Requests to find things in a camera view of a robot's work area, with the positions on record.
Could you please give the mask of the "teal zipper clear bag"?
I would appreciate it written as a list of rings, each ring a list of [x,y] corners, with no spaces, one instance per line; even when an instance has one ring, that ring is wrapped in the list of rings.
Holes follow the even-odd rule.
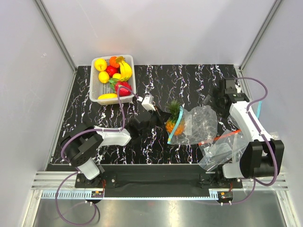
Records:
[[[185,129],[181,135],[174,136],[181,120],[185,122]],[[217,114],[210,106],[197,106],[190,111],[181,106],[177,124],[172,133],[168,133],[167,143],[170,145],[210,143],[217,135],[217,125]]]

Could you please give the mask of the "yellow toy mango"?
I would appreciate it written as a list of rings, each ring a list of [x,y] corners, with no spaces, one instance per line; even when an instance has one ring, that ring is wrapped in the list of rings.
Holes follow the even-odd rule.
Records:
[[[117,94],[116,93],[108,93],[108,94],[102,94],[98,97],[98,100],[101,99],[111,99],[111,98],[117,98]]]

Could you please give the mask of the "red toy apple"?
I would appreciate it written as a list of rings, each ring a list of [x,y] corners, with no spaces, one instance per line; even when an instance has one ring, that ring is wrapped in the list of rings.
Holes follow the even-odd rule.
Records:
[[[106,68],[106,72],[109,74],[110,77],[112,77],[114,74],[118,73],[118,68],[109,65]]]

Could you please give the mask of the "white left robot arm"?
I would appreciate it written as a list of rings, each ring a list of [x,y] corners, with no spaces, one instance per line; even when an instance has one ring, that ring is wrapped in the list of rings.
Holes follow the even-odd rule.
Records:
[[[102,183],[101,170],[93,161],[93,153],[104,146],[136,146],[141,143],[156,127],[163,126],[171,117],[156,106],[155,111],[149,111],[150,119],[139,121],[133,118],[123,129],[101,128],[83,122],[67,134],[61,142],[61,156],[78,173],[85,176],[91,187]]]

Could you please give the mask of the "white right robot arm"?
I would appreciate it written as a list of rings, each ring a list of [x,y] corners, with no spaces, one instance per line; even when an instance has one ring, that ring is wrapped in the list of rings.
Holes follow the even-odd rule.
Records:
[[[245,93],[237,91],[235,79],[221,79],[218,87],[209,93],[212,109],[223,118],[231,116],[247,141],[239,162],[224,164],[222,171],[215,175],[219,187],[228,186],[232,178],[252,178],[263,186],[275,183],[285,146],[264,129],[251,108],[267,94],[266,89],[261,98],[251,101]]]

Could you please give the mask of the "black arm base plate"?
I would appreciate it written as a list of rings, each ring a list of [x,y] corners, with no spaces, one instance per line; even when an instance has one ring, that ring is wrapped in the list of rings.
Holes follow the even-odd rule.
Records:
[[[198,164],[102,165],[93,180],[78,174],[77,188],[105,189],[106,197],[202,197],[208,190],[241,189],[237,179],[223,179],[221,170],[207,172]]]

